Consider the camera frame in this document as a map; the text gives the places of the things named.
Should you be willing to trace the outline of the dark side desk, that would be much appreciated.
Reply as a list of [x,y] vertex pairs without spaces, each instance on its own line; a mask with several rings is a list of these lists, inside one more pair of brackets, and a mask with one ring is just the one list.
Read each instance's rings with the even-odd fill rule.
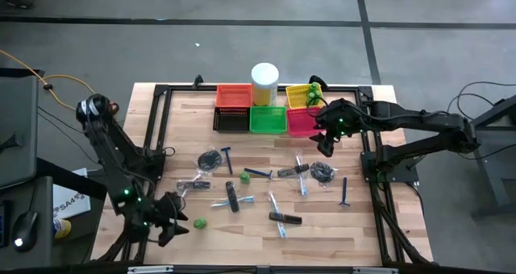
[[[0,271],[22,268],[40,268],[52,264],[52,181],[41,177],[10,188],[0,189],[0,201],[12,203],[10,218],[10,242],[0,248]],[[16,218],[27,211],[38,213],[37,242],[26,252],[17,252],[12,242]]]

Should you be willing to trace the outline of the black clip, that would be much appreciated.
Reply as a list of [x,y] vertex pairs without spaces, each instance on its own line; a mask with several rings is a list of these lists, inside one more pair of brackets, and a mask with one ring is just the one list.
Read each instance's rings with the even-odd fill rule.
[[209,189],[211,183],[209,181],[178,181],[177,190],[184,191],[186,189]]

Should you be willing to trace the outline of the white yellow wipes canister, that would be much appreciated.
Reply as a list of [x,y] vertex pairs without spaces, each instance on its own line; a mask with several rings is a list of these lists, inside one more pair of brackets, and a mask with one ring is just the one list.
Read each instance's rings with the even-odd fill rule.
[[274,64],[259,63],[251,71],[252,101],[255,106],[275,106],[279,70]]

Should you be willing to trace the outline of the grey metal stand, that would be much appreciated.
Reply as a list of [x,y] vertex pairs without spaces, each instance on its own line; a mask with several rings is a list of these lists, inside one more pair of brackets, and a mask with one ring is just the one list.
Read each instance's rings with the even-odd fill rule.
[[516,94],[496,103],[472,124],[481,140],[474,160],[495,200],[472,212],[472,218],[516,214],[516,198],[512,200],[505,187],[506,182],[516,183]]

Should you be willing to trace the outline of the white printed cardboard box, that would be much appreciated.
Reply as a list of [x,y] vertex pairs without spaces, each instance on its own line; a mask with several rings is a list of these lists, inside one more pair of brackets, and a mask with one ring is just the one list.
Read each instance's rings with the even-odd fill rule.
[[67,219],[91,210],[89,196],[60,185],[53,185],[53,217]]

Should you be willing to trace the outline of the pink toothbrush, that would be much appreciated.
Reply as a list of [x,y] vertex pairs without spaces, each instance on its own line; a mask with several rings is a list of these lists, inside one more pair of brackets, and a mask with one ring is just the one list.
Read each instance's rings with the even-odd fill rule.
[[177,182],[177,190],[181,192],[181,197],[185,197],[187,192],[191,189],[196,189],[198,187],[198,181],[202,179],[202,174],[198,173],[191,180],[179,180]]

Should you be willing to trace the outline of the black item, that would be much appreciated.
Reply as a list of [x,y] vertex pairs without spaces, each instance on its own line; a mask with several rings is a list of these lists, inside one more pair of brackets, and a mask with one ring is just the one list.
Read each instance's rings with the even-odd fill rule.
[[310,166],[310,175],[321,184],[331,183],[335,179],[335,173],[334,168],[320,161]]

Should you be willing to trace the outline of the blue toothbrush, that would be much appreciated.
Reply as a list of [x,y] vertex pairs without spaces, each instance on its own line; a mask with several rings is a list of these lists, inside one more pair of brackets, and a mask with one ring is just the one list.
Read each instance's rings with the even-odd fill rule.
[[[237,202],[238,203],[254,203],[255,197],[254,196],[238,197]],[[215,207],[223,207],[223,206],[228,206],[228,205],[230,205],[230,202],[226,199],[226,200],[217,201],[215,203],[212,203],[210,207],[215,208]]]
[[[274,214],[279,214],[279,208],[277,206],[277,200],[273,194],[273,191],[270,190],[268,192],[265,193],[265,196],[268,198],[268,200],[271,202],[272,204],[272,212]],[[279,232],[279,235],[282,239],[286,239],[287,238],[287,234],[286,234],[286,229],[285,229],[285,226],[283,224],[283,222],[277,222],[277,228],[278,228],[278,232]]]
[[[296,159],[296,162],[297,162],[297,166],[301,167],[303,165],[303,163],[302,163],[302,153],[301,152],[296,152],[295,153],[295,159]],[[308,193],[307,193],[306,178],[305,178],[304,172],[299,173],[298,174],[298,178],[299,178],[301,195],[303,197],[307,197]]]

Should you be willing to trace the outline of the grey desk panel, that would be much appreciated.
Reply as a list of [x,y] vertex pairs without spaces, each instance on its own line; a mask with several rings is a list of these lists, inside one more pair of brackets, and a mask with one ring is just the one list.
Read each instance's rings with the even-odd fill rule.
[[0,189],[36,173],[38,84],[33,77],[0,77]]

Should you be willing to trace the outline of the green plastic basket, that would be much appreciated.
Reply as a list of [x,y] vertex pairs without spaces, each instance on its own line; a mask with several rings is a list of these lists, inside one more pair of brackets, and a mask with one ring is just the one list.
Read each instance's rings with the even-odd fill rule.
[[250,109],[250,131],[257,134],[283,134],[287,131],[284,106],[253,106]]

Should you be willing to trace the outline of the silver metal bracket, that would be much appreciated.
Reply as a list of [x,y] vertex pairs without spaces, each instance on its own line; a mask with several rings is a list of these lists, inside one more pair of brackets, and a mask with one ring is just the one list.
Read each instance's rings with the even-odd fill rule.
[[396,268],[360,267],[353,268],[352,274],[399,274]]
[[127,274],[173,274],[174,266],[172,265],[145,265],[138,267],[129,267]]

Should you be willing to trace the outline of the black computer mouse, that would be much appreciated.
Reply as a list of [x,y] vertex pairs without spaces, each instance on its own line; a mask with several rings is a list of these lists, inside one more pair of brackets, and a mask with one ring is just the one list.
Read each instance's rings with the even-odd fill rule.
[[30,251],[37,242],[38,213],[27,211],[20,214],[13,225],[12,242],[17,252]]

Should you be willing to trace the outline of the red plastic basket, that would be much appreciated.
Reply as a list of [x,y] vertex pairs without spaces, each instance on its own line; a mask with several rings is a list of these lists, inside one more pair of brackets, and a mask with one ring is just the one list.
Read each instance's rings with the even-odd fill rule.
[[314,128],[316,126],[314,116],[319,111],[320,107],[287,110],[286,119],[289,135],[292,137],[311,137],[323,132],[321,129]]

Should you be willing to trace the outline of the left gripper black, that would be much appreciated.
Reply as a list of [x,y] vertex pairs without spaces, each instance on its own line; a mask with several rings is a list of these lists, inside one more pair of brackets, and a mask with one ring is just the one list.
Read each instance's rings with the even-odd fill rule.
[[177,193],[166,193],[165,196],[159,200],[148,199],[144,204],[144,220],[161,229],[160,246],[166,246],[176,235],[189,233],[188,229],[174,225],[174,220],[189,220],[183,213],[185,199]]

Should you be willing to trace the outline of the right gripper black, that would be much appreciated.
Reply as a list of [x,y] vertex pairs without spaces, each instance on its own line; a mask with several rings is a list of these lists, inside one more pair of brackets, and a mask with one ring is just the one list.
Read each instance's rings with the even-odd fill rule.
[[343,136],[352,137],[355,133],[365,130],[362,111],[352,102],[340,98],[327,103],[314,117],[315,129],[324,130],[312,135],[310,140],[318,141],[318,150],[324,156],[333,156],[334,139]]

